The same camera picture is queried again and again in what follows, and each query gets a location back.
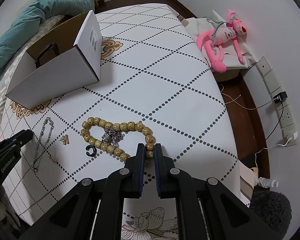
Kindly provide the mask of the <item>small gold earring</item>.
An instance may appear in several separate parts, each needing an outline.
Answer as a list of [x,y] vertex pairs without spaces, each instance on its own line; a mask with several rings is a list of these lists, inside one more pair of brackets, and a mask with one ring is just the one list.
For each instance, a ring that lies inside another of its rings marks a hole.
[[52,155],[49,156],[49,159],[54,163],[58,163],[58,160]]

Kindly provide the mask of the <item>gold earring piece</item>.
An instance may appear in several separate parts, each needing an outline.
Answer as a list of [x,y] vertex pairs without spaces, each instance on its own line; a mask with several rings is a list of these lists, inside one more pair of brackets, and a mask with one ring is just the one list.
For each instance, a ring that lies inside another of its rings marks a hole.
[[70,143],[70,142],[69,142],[69,137],[68,137],[67,134],[61,136],[60,141],[63,143],[63,145],[67,145],[67,144]]

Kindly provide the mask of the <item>silver pendant charm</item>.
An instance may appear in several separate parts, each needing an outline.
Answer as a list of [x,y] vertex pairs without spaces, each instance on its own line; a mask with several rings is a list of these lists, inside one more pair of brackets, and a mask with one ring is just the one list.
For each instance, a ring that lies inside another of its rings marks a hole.
[[113,128],[104,129],[104,134],[102,135],[102,142],[108,143],[116,148],[119,147],[119,142],[124,139],[124,134],[122,132],[115,131]]

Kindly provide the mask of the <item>white power strip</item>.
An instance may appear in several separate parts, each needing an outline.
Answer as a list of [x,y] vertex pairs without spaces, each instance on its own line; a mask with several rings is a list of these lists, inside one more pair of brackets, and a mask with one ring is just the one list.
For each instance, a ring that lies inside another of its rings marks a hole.
[[281,84],[279,78],[274,72],[265,56],[262,56],[256,64],[256,68],[262,77],[263,83],[271,98],[274,111],[277,114],[278,121],[274,129],[266,137],[269,139],[275,130],[281,129],[283,138],[283,147],[293,146],[298,143],[298,132],[296,122],[288,102],[288,94]]

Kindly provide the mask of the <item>white cardboard box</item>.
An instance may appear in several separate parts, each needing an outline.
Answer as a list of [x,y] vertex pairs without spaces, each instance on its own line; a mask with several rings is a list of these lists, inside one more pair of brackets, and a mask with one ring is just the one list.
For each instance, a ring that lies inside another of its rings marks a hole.
[[102,35],[92,10],[40,38],[21,57],[6,96],[27,109],[101,78]]

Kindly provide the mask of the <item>black charger plug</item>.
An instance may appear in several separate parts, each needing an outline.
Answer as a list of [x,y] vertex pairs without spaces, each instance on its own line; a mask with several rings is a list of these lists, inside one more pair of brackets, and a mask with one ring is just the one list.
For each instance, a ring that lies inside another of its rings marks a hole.
[[282,91],[282,92],[279,92],[278,94],[276,94],[273,97],[273,102],[275,104],[277,104],[277,103],[283,103],[287,98],[288,98],[288,96],[287,96],[286,91]]

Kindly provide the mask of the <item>white patterned tablecloth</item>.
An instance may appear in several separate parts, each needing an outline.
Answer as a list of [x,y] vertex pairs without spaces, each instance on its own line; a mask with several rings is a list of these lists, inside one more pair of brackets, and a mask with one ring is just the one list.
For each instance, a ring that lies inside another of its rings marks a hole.
[[[33,139],[4,182],[30,227],[82,179],[123,168],[104,148],[87,151],[83,127],[143,124],[164,155],[194,178],[215,177],[239,195],[236,145],[213,73],[168,5],[143,4],[96,15],[102,35],[101,78],[27,109],[7,97],[2,139],[30,129]],[[61,136],[67,134],[69,144]],[[54,156],[54,163],[49,156]]]

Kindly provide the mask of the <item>pink panther plush toy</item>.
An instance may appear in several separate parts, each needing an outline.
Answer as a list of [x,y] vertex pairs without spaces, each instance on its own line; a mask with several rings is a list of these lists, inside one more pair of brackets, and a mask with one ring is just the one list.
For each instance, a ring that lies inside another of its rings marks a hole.
[[214,29],[199,34],[196,44],[199,50],[205,49],[207,57],[211,63],[211,68],[217,73],[226,72],[226,65],[223,63],[222,44],[232,41],[238,60],[244,64],[243,55],[238,44],[238,37],[247,34],[247,28],[244,23],[235,16],[235,11],[228,9],[226,24],[217,30],[216,44],[212,45],[210,35]]

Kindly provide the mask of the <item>grey clothes hanger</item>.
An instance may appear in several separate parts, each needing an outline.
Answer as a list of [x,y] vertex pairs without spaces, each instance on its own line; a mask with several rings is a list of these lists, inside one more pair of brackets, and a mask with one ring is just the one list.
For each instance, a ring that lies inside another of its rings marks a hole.
[[212,40],[212,45],[214,46],[216,44],[216,34],[217,34],[217,30],[223,26],[224,24],[226,24],[226,22],[224,21],[219,21],[219,20],[214,20],[211,17],[207,17],[207,21],[208,22],[213,22],[215,24],[217,24],[212,32],[212,34],[210,35],[210,39]]

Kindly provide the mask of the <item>teal duvet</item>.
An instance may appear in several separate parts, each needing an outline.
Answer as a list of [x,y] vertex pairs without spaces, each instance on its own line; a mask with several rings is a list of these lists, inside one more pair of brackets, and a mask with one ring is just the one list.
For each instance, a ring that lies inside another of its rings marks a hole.
[[48,18],[76,16],[94,9],[94,0],[36,0],[26,7],[0,36],[0,76],[10,58],[39,30]]

